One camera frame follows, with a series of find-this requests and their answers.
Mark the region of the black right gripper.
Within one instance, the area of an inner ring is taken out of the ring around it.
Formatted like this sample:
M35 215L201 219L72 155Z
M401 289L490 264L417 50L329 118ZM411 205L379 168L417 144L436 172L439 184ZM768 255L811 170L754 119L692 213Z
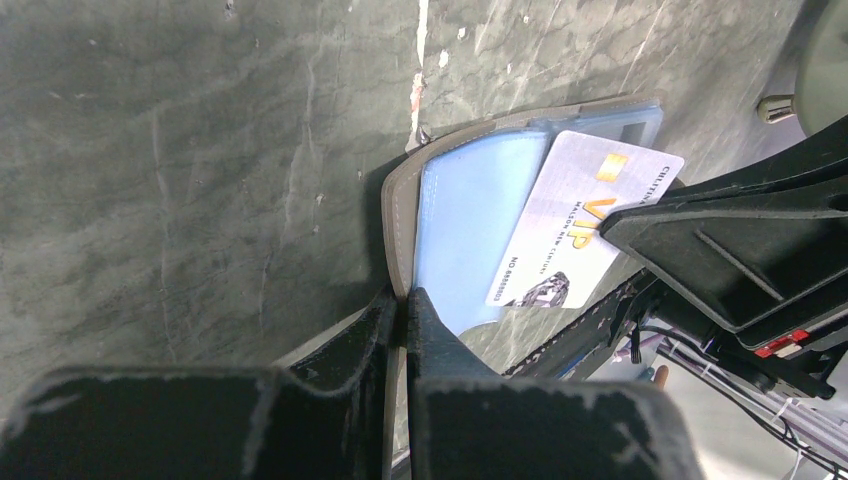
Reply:
M677 339L763 393L829 401L847 391L833 378L847 353L845 120L613 212L599 232L667 284L626 290L633 333Z

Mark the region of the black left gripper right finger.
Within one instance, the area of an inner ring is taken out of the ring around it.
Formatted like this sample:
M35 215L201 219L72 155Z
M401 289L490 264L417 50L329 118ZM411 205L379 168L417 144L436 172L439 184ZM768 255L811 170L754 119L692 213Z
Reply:
M683 418L647 382L506 378L441 321L408 305L407 398L415 479L699 479Z

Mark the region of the grey card holder wallet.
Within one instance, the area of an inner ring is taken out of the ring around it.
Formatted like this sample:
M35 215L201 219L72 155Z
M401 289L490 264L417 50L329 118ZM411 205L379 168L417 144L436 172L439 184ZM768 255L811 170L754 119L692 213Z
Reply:
M575 131L650 147L661 91L519 111L420 147L385 179L381 215L392 288L424 288L455 335L495 322L485 303L551 143Z

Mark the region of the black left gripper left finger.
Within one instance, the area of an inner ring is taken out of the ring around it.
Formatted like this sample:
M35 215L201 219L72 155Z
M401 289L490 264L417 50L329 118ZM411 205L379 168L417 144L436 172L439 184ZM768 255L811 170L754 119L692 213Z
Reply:
M288 367L52 371L1 432L5 479L384 479L390 338L380 291Z

